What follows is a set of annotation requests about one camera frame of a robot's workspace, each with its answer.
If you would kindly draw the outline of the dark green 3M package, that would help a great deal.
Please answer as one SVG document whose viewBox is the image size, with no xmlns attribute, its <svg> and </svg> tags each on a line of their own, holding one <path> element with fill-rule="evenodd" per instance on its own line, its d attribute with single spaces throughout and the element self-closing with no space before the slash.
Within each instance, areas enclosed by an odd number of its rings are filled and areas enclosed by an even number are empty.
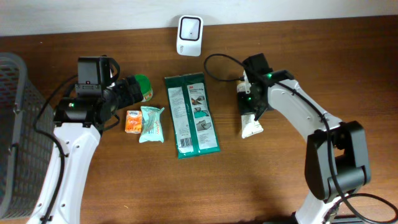
<svg viewBox="0 0 398 224">
<path fill-rule="evenodd" d="M 203 73 L 165 78 L 179 159 L 220 152 Z"/>
</svg>

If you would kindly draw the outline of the green lid jar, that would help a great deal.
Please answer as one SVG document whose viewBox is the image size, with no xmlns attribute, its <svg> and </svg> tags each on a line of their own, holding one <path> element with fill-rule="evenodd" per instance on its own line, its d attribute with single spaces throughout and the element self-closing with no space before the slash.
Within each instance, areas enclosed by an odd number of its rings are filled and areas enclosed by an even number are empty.
<svg viewBox="0 0 398 224">
<path fill-rule="evenodd" d="M 135 78 L 141 87 L 141 92 L 143 95 L 142 102 L 151 100 L 154 95 L 154 92 L 149 78 L 143 74 L 135 75 Z"/>
</svg>

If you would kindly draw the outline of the white tube with tan cap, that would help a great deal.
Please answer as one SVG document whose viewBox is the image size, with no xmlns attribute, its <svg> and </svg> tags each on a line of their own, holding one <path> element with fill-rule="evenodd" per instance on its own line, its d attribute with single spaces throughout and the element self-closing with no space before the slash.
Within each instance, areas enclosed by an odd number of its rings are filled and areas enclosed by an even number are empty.
<svg viewBox="0 0 398 224">
<path fill-rule="evenodd" d="M 255 121 L 255 111 L 253 110 L 250 102 L 251 96 L 246 93 L 246 85 L 243 81 L 237 81 L 237 97 L 238 97 L 238 109 L 241 116 L 241 137 L 246 139 L 255 134 L 259 134 L 264 131 L 259 121 Z"/>
</svg>

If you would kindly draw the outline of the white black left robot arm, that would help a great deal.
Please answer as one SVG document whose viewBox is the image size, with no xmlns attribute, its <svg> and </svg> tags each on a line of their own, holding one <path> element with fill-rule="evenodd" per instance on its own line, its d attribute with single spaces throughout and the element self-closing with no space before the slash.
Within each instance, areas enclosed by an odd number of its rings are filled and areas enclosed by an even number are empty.
<svg viewBox="0 0 398 224">
<path fill-rule="evenodd" d="M 64 96 L 56 109 L 50 163 L 29 223 L 79 223 L 80 208 L 91 159 L 105 125 L 117 111 L 142 101 L 134 76 L 116 81 L 93 97 Z"/>
</svg>

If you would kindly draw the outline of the mint green wipes packet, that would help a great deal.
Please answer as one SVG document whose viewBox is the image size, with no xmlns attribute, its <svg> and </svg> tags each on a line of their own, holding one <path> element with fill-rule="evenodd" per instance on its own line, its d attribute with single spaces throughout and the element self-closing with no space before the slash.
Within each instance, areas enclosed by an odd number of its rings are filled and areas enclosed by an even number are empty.
<svg viewBox="0 0 398 224">
<path fill-rule="evenodd" d="M 143 129 L 139 138 L 139 143 L 144 142 L 164 142 L 164 135 L 160 116 L 164 108 L 151 106 L 141 106 Z"/>
</svg>

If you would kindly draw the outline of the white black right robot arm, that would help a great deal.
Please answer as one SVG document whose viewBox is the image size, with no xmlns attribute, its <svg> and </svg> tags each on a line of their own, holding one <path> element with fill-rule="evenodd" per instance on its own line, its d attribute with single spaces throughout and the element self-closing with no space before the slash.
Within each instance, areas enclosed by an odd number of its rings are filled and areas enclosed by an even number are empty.
<svg viewBox="0 0 398 224">
<path fill-rule="evenodd" d="M 309 192 L 287 223 L 363 223 L 358 215 L 336 216 L 340 205 L 359 196 L 359 189 L 371 179 L 363 127 L 328 113 L 287 70 L 268 70 L 260 75 L 246 69 L 242 81 L 243 101 L 254 120 L 268 110 L 277 110 L 307 144 L 305 180 Z"/>
</svg>

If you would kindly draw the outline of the orange tissue pack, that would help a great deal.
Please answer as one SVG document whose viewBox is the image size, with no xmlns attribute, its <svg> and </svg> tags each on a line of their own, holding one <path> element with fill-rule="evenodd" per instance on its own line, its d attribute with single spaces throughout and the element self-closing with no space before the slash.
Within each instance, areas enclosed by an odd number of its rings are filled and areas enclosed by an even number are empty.
<svg viewBox="0 0 398 224">
<path fill-rule="evenodd" d="M 140 134 L 142 132 L 142 112 L 129 110 L 126 113 L 125 132 L 129 134 Z"/>
</svg>

